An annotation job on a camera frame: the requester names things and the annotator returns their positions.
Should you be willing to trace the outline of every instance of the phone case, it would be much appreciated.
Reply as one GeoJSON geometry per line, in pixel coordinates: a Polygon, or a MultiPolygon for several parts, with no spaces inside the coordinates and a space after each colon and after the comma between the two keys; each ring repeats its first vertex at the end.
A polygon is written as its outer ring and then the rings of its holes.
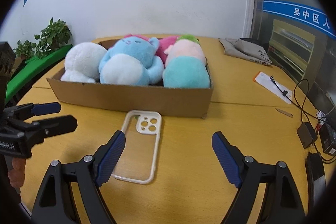
{"type": "Polygon", "coordinates": [[[127,113],[121,129],[126,136],[126,145],[112,177],[140,184],[153,180],[161,120],[161,115],[153,111],[132,110],[127,113]]]}

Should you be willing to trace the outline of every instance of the silver screw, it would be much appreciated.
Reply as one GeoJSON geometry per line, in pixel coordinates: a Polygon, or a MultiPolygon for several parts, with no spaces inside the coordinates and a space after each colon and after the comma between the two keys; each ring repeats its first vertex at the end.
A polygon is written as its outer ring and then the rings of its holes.
{"type": "Polygon", "coordinates": [[[92,159],[93,159],[93,157],[91,155],[87,155],[87,156],[84,157],[85,162],[90,162],[90,161],[92,161],[92,159]]]}
{"type": "Polygon", "coordinates": [[[285,167],[287,166],[286,163],[283,162],[283,161],[278,162],[278,165],[279,165],[281,168],[285,168],[285,167]]]}
{"type": "Polygon", "coordinates": [[[51,166],[56,166],[56,165],[58,165],[58,163],[59,163],[58,160],[53,160],[50,165],[51,166]]]}
{"type": "Polygon", "coordinates": [[[246,162],[251,163],[251,162],[254,161],[254,158],[252,158],[251,156],[246,156],[246,157],[244,158],[244,160],[245,160],[246,162]]]}

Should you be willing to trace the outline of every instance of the blue banner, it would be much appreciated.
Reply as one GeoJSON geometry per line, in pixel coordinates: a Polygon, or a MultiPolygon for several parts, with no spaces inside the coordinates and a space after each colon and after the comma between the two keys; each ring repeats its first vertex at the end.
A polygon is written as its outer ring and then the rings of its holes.
{"type": "Polygon", "coordinates": [[[266,13],[287,17],[325,33],[335,39],[335,30],[327,15],[320,9],[279,0],[264,0],[262,10],[266,13]]]}

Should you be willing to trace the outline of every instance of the blue gripper pad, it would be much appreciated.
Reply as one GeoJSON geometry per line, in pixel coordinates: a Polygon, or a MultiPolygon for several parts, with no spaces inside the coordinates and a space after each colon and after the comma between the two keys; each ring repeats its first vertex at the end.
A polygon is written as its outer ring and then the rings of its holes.
{"type": "Polygon", "coordinates": [[[126,144],[125,134],[120,134],[114,143],[110,146],[107,153],[104,155],[100,163],[98,164],[96,185],[101,187],[103,183],[108,182],[117,162],[124,151],[126,144]]]}
{"type": "Polygon", "coordinates": [[[237,188],[240,188],[242,180],[239,176],[239,167],[217,133],[212,135],[212,148],[228,181],[231,184],[234,184],[237,188]]]}
{"type": "Polygon", "coordinates": [[[58,113],[60,111],[61,111],[61,105],[58,102],[37,104],[31,109],[31,113],[36,116],[58,113]]]}

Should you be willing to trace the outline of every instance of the potted plant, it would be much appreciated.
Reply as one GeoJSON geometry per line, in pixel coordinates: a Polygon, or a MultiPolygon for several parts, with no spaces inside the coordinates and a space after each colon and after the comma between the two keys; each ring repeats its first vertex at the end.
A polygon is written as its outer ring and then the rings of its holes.
{"type": "Polygon", "coordinates": [[[17,42],[17,48],[15,48],[16,57],[20,57],[21,60],[29,60],[35,55],[34,48],[36,48],[36,43],[29,42],[26,40],[24,43],[21,43],[21,40],[17,42]]]}
{"type": "Polygon", "coordinates": [[[40,40],[36,47],[36,56],[42,58],[68,44],[71,32],[66,22],[60,19],[53,22],[51,18],[49,25],[41,31],[41,35],[36,34],[34,37],[40,40]]]}

